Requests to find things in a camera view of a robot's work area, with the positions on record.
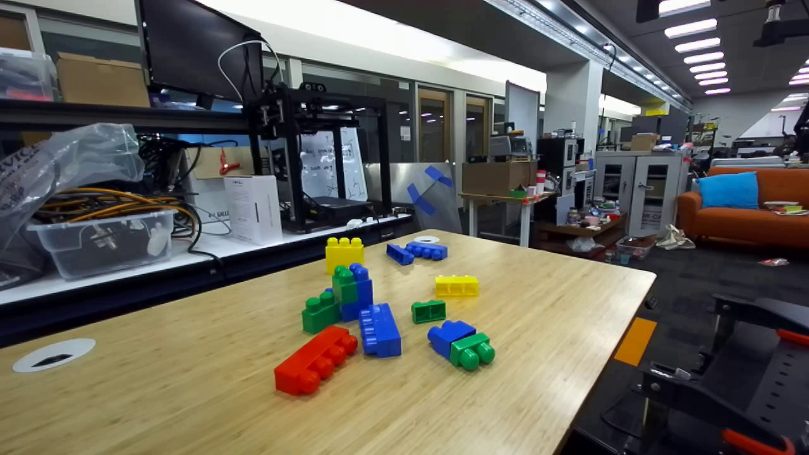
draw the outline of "wooden table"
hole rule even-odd
[[[470,225],[473,238],[477,238],[477,204],[481,201],[521,204],[521,247],[528,247],[528,243],[530,243],[533,204],[551,196],[551,195],[535,195],[535,196],[514,199],[508,195],[477,195],[477,193],[461,193],[461,195],[467,199],[467,225]]]
[[[0,453],[553,453],[655,275],[418,236],[443,238],[451,258],[400,268],[384,244],[366,249],[377,300],[400,320],[400,359],[357,353],[304,400],[274,388],[274,367],[309,339],[304,299],[326,286],[317,260],[3,349]],[[451,367],[410,320],[437,272],[481,277],[481,299],[448,300],[448,313],[494,339],[491,367]],[[50,372],[11,372],[75,337],[98,345]]]

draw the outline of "red lego brick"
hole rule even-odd
[[[328,327],[309,339],[296,353],[276,367],[276,388],[288,395],[313,395],[346,356],[357,351],[351,332]]]

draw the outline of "white cabinet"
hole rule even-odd
[[[597,195],[629,211],[629,236],[661,236],[674,223],[674,199],[686,190],[688,165],[678,155],[597,155]]]

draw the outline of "lego brick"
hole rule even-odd
[[[444,323],[439,323],[439,327],[432,327],[432,329],[427,332],[427,339],[430,339],[430,345],[432,345],[439,356],[451,359],[453,344],[454,344],[458,339],[466,339],[466,337],[473,337],[473,334],[476,334],[476,327],[470,327],[470,323],[466,323],[466,320],[444,320]]]
[[[403,337],[386,304],[358,310],[358,339],[366,356],[403,356]]]
[[[448,247],[439,243],[408,243],[404,249],[415,258],[425,258],[425,260],[444,260],[448,258]]]
[[[274,369],[276,388],[313,395],[355,351],[357,337],[342,327],[328,327]]]
[[[437,299],[476,299],[481,296],[481,281],[476,275],[437,275],[436,277]]]
[[[334,268],[334,296],[336,296],[336,313],[338,320],[358,318],[358,310],[374,304],[374,281],[369,270],[358,262],[336,266]]]
[[[371,305],[374,304],[374,281],[369,277],[369,270],[358,262],[351,262],[351,275],[357,284],[357,304],[358,305]]]
[[[415,258],[400,244],[386,243],[386,258],[398,260],[400,266],[410,266]]]
[[[355,281],[351,268],[336,266],[334,275],[331,275],[331,289],[334,289],[334,296],[336,296],[338,305],[357,304],[358,292],[357,292],[357,281]]]
[[[307,308],[300,310],[304,332],[318,334],[326,327],[338,320],[336,310],[336,296],[331,289],[326,289],[322,296],[313,296],[307,300]]]
[[[412,320],[415,323],[427,323],[427,320],[444,320],[448,318],[448,304],[439,299],[432,300],[415,300],[410,305]]]
[[[326,241],[326,272],[331,275],[336,266],[363,262],[361,238],[328,238]]]
[[[451,345],[451,364],[466,372],[476,372],[481,364],[491,364],[496,359],[496,349],[486,334],[473,334],[466,339],[454,339]]]

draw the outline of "ceiling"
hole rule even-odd
[[[500,56],[528,69],[551,70],[585,57],[551,38],[527,28],[523,23],[486,4],[486,0],[345,0],[369,12],[408,23],[412,28],[451,38],[454,42]],[[638,0],[563,0],[566,8],[580,12],[604,35],[611,35],[623,47],[635,51],[645,62],[653,62],[662,75],[683,88],[686,95],[701,98],[702,88],[674,52],[674,42],[662,35],[666,28],[719,17],[719,35],[722,40],[731,90],[783,90],[797,69],[809,57],[809,38],[792,38],[782,46],[755,47],[754,40],[764,26],[767,0],[712,0],[711,8],[673,16],[653,23],[635,23]],[[803,17],[800,0],[788,0],[783,19]],[[653,103],[655,95],[604,70],[604,94],[633,100]]]
[[[345,0],[361,9],[408,23],[412,28],[443,35],[448,40],[477,47],[484,52],[535,69],[551,70],[571,62],[585,62],[580,52],[530,29],[484,0]],[[604,74],[604,94],[633,100],[655,103],[658,98],[638,86]]]
[[[701,88],[683,62],[683,56],[674,52],[674,42],[690,40],[667,40],[666,28],[716,17],[721,38],[721,51],[725,52],[731,94],[755,94],[755,90],[786,90],[788,79],[809,57],[809,38],[792,38],[782,46],[755,47],[754,40],[760,35],[767,17],[767,0],[712,0],[711,8],[693,9],[686,16],[661,17],[650,23],[635,23],[638,0],[563,0],[588,23],[600,26],[602,33],[618,35],[619,40],[635,46],[653,66],[667,74],[688,95],[701,98]],[[800,0],[786,0],[782,12],[783,19],[806,17]]]

